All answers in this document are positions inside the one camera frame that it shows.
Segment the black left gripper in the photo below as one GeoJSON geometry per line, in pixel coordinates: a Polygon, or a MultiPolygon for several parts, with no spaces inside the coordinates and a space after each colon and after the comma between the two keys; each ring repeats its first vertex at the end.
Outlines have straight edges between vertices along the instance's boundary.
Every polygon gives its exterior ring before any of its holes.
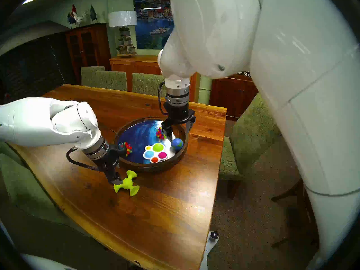
{"type": "Polygon", "coordinates": [[[127,154],[125,144],[104,144],[102,149],[104,154],[97,159],[98,171],[107,174],[110,184],[121,185],[119,158],[127,154]]]}

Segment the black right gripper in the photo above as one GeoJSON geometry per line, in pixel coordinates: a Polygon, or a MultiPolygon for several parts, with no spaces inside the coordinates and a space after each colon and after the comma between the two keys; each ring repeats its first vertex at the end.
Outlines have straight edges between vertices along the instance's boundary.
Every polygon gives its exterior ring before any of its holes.
{"type": "Polygon", "coordinates": [[[188,137],[191,128],[195,124],[195,112],[189,109],[189,103],[173,105],[164,103],[163,106],[168,113],[167,119],[162,123],[164,138],[173,141],[171,123],[186,123],[186,136],[188,137]]]}

